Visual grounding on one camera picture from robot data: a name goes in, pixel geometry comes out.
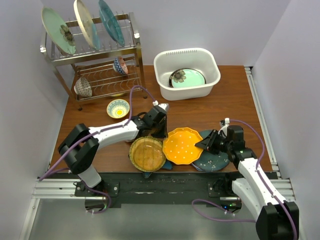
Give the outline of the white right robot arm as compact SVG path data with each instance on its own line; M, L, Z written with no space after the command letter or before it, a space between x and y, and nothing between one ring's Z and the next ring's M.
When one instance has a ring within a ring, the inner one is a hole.
M253 216L256 233L261 240L297 240L299 238L299 208L288 201L272 184L252 149L246 147L244 130L239 125L226 124L212 130L196 143L211 154L226 153L240 178L223 183L223 192L237 195Z

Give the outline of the orange dotted scalloped plate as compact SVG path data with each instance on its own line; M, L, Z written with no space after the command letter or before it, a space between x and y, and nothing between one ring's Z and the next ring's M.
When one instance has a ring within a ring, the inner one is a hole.
M167 160L176 165L189 165L198 160L203 152L196 143L203 138L198 131L189 127L179 127L170 131L163 141L162 151Z

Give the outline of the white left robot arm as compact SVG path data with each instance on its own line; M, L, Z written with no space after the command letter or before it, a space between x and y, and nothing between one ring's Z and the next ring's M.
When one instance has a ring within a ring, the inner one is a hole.
M76 125L58 147L58 152L71 173L85 184L86 191L99 196L104 190L102 178L93 166L97 151L118 143L132 142L141 137L163 139L167 136L167 112L169 104L153 106L142 117L136 115L119 123L102 127Z

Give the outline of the dark blue bottom plate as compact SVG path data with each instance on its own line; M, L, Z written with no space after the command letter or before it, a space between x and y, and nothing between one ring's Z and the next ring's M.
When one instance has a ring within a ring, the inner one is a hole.
M229 163L228 155L225 152L220 151L218 154L212 154L204 149L200 157L191 165L199 171L216 172L225 168Z

